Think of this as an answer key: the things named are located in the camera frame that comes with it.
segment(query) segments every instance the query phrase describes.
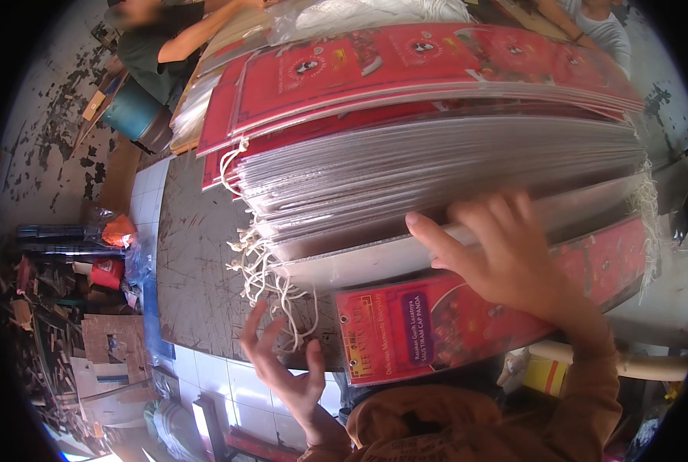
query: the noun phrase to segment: dark green shirt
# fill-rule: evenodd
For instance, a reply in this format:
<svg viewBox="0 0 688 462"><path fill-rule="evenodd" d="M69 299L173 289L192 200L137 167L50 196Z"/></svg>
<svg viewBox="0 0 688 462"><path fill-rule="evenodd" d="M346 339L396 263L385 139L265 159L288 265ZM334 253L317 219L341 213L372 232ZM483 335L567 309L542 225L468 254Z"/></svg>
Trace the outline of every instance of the dark green shirt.
<svg viewBox="0 0 688 462"><path fill-rule="evenodd" d="M198 63L200 52L192 53L186 60L159 63L159 50L177 34L200 21L204 6L205 2L198 2L164 7L156 24L124 32L117 42L117 57L131 76L160 103L170 103L171 110L177 104L178 95L174 100L170 98L177 92L182 93L182 87Z"/></svg>

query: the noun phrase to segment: panda logo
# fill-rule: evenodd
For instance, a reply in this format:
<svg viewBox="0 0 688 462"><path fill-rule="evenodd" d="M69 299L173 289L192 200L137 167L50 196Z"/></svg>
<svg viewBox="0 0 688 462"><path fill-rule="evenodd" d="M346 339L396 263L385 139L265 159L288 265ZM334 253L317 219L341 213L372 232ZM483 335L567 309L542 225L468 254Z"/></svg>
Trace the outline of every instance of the panda logo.
<svg viewBox="0 0 688 462"><path fill-rule="evenodd" d="M316 67L318 67L317 60L307 60L305 62L298 64L295 68L295 72L297 72L297 75L303 75L306 71L315 69Z"/></svg>
<svg viewBox="0 0 688 462"><path fill-rule="evenodd" d="M410 47L419 53L423 53L424 51L428 51L428 50L433 50L433 48L434 48L434 46L431 44L424 44L424 43L419 43L419 42L412 44Z"/></svg>

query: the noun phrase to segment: bracelet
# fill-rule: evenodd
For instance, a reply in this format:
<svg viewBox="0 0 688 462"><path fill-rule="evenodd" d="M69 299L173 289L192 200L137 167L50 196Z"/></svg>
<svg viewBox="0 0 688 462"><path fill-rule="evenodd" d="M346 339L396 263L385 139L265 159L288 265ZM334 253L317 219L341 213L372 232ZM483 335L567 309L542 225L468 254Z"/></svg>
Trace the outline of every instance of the bracelet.
<svg viewBox="0 0 688 462"><path fill-rule="evenodd" d="M579 35L572 39L572 43L576 44L584 35L588 35L585 32L580 32Z"/></svg>

